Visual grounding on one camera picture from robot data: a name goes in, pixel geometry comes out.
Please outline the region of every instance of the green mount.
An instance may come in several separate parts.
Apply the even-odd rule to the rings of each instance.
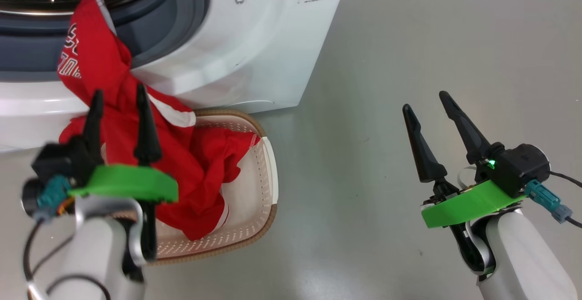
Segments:
[[[176,180],[151,167],[129,165],[99,165],[89,182],[69,191],[70,196],[109,196],[159,202],[178,200]]]
[[[421,213],[426,227],[445,227],[495,213],[525,197],[511,198],[491,180],[487,180]]]

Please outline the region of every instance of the washing machine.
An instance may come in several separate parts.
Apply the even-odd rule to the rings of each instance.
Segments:
[[[56,64],[79,0],[0,0],[0,152],[58,139],[87,107]],[[132,73],[194,109],[299,104],[339,0],[105,0]]]

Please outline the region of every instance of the floor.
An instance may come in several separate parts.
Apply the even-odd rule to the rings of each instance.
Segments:
[[[537,145],[554,170],[582,176],[580,8],[582,0],[341,0],[299,107],[256,114],[278,159],[274,225],[248,248],[147,268],[146,299],[480,299],[450,232],[421,219],[431,186],[418,182],[401,107],[413,106],[451,181],[465,151],[440,90],[491,142]],[[33,155],[0,156],[0,289],[11,299],[25,290],[31,222],[18,198]],[[582,219],[580,190],[547,186]],[[582,232],[533,203],[524,213],[582,292]],[[71,230],[64,221],[40,237],[50,247]]]

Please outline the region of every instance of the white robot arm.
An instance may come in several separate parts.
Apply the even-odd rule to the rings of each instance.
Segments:
[[[449,93],[441,91],[439,97],[457,126],[467,161],[476,166],[476,184],[459,190],[445,180],[447,170],[426,144],[412,108],[405,105],[418,177],[423,183],[435,182],[434,195],[422,205],[427,227],[449,227],[485,300],[576,300],[572,280],[519,205],[522,199],[532,199],[559,223],[582,227],[541,182],[555,175],[582,183],[551,172],[547,157],[535,146],[506,150],[499,142],[490,144]]]
[[[139,132],[134,157],[139,167],[104,165],[99,90],[93,96],[83,134],[63,145],[45,145],[33,162],[37,177],[25,183],[22,205],[37,224],[25,245],[23,271],[36,300],[143,299],[141,268],[156,260],[156,204],[176,201],[178,192],[176,180],[149,167],[162,153],[143,85],[137,87],[136,106]],[[35,283],[35,270],[30,267],[33,239],[43,223],[70,210],[73,199],[75,235],[60,275],[45,291]],[[129,210],[135,213],[135,220],[111,216]]]
[[[486,242],[493,273],[478,277],[484,300],[577,300],[574,283],[519,209],[493,215]]]

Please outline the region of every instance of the white basket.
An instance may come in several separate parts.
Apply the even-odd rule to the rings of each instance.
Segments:
[[[251,116],[233,110],[199,111],[196,115],[196,126],[254,132],[261,140],[239,162],[237,179],[222,185],[221,194],[231,210],[226,224],[191,241],[180,230],[157,221],[158,261],[154,265],[201,259],[249,245],[261,238],[275,219],[277,168],[273,148],[260,125]]]

